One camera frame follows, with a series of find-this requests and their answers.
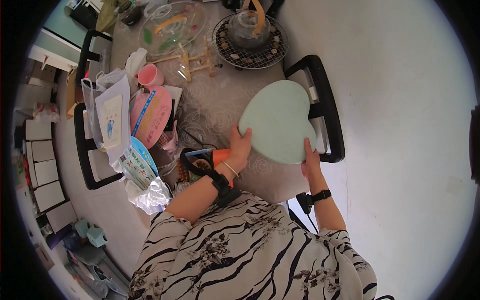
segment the hand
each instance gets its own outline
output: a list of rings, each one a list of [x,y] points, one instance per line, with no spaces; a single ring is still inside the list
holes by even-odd
[[[247,128],[245,136],[239,133],[238,123],[232,126],[232,135],[230,139],[230,156],[228,163],[231,164],[235,171],[240,172],[247,166],[247,158],[252,148],[252,129]]]
[[[306,138],[303,141],[303,145],[305,146],[307,159],[301,164],[301,173],[308,182],[314,182],[316,179],[323,177],[322,169],[320,168],[320,155],[318,155],[317,149],[312,152],[310,139]]]

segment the silver bracelet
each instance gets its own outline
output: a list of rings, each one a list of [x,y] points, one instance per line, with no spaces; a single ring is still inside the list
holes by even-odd
[[[235,176],[236,176],[235,178],[237,178],[237,177],[239,176],[238,173],[235,172],[235,170],[234,170],[229,164],[227,164],[227,163],[225,162],[225,160],[222,160],[222,163],[223,163],[225,166],[227,166],[227,168],[229,168],[233,173],[235,173]]]

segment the floral blouse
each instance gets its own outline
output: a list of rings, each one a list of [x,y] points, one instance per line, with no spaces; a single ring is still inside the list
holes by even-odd
[[[242,192],[192,226],[170,213],[151,223],[128,299],[364,299],[372,267],[344,230],[313,234],[281,205]]]

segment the lace tablecloth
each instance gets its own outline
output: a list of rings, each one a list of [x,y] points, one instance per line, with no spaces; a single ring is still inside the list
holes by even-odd
[[[231,13],[223,8],[220,2],[204,3],[204,6],[209,13],[209,19],[204,34],[200,34],[200,38],[190,47],[191,55],[202,51],[202,36],[207,36],[211,42],[215,25]],[[123,68],[129,54],[139,48],[138,33],[142,23],[140,21],[130,29],[125,24],[117,22],[113,35],[111,70]],[[147,61],[152,60],[153,58],[147,57]],[[179,63],[178,60],[168,60],[157,64],[165,74],[165,84],[184,89],[176,114],[178,127],[188,131],[203,143],[214,144],[220,149],[229,146],[230,128],[240,120],[252,97],[266,85],[285,79],[280,63],[261,70],[238,71],[223,61],[223,67],[216,68],[215,77],[209,77],[208,71],[197,71],[193,73],[192,81],[188,83],[176,75]],[[196,149],[200,147],[182,130],[179,130],[179,139],[185,147]],[[165,162],[165,158],[160,157],[164,153],[154,148],[151,149],[151,154],[158,166]],[[241,179],[236,185],[271,203],[294,198],[296,194],[309,190],[306,180],[301,175],[300,165],[274,163],[253,149],[248,165],[242,171]]]

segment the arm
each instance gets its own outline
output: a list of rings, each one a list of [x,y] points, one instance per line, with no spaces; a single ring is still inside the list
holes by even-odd
[[[247,157],[251,149],[252,130],[245,132],[242,138],[238,132],[238,125],[232,126],[230,139],[230,156],[225,160],[237,173],[247,165]],[[215,167],[215,170],[224,175],[228,181],[235,178],[235,174],[223,163]],[[217,189],[212,185],[209,176],[203,176],[197,182],[182,191],[168,204],[165,212],[173,214],[177,218],[185,218],[194,224],[207,210],[218,195]]]
[[[307,160],[301,164],[302,173],[308,180],[310,192],[315,195],[323,190],[328,190],[327,182],[320,168],[320,156],[318,151],[312,152],[310,140],[305,139],[305,151]],[[318,229],[347,230],[342,214],[338,210],[332,197],[317,201],[313,206],[317,219]]]

